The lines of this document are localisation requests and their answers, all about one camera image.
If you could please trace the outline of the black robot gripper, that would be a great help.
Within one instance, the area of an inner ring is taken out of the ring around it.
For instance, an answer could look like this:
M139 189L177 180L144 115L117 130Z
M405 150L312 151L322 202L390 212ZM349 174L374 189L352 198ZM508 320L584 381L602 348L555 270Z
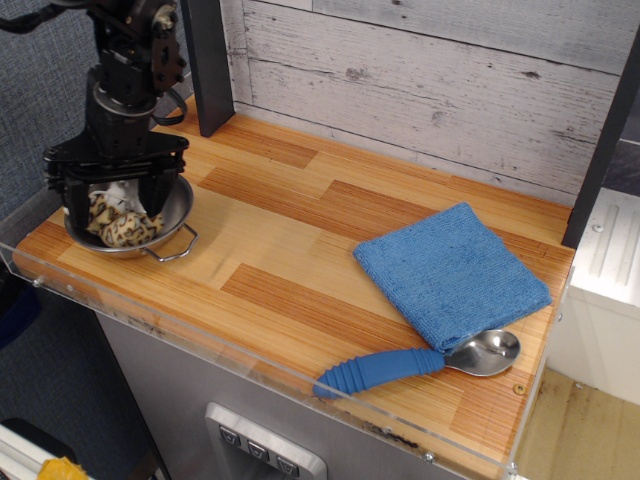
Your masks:
M138 199L149 217L158 215L184 172L184 151L188 141L176 135L152 132L156 122L168 126L182 122L186 104L170 92L181 114L156 118L158 100L144 95L140 102L126 105L109 95L101 83L87 83L85 126L80 134L44 153L48 187L63 192L68 217L75 228L89 224L88 184L138 179Z

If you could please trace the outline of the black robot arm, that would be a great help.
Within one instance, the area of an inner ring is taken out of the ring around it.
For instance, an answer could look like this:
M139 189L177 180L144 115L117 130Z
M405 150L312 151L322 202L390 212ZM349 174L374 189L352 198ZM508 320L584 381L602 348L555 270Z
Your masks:
M144 211L161 212L183 172L186 139L151 131L181 116L156 119L159 98L185 102L174 87L187 65L176 39L173 1L53 1L30 14L4 19L2 30L26 34L71 9L84 9L94 22L99 61L86 83L85 126L79 135L45 151L47 178L75 228L89 225L91 186L123 180L137 183Z

